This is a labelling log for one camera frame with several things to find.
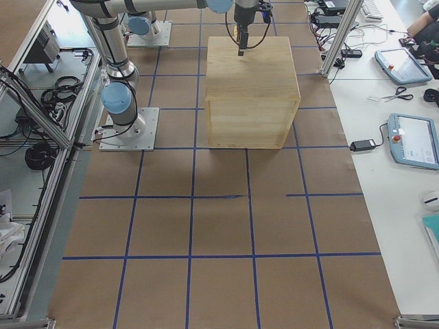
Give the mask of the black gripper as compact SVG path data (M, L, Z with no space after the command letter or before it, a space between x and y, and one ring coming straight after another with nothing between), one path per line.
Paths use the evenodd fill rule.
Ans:
M234 20L237 25L238 56L248 48L248 27L254 23L256 12L260 12L264 23L271 22L272 5L268 2L236 2Z

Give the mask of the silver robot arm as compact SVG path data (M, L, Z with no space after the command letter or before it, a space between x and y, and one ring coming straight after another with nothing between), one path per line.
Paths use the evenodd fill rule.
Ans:
M271 23L272 6L266 1L72 1L71 4L84 16L92 20L97 37L103 47L102 55L107 59L107 72L111 78L127 79L134 72L124 45L119 14L142 16L157 10L205 9L225 14L234 7L238 55L243 56L248 46L248 27L254 23L257 12L262 14L266 24Z
M122 14L121 23L127 32L146 40L152 40L161 33L155 11Z

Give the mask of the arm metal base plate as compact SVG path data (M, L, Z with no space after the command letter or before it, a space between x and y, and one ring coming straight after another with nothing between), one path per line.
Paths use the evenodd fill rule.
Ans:
M106 125L111 125L99 137L100 151L153 151L160 109L138 108L138 117L132 126L114 125L110 115Z
M132 17L128 22L130 48L168 47L171 34L171 21L151 23L144 17Z

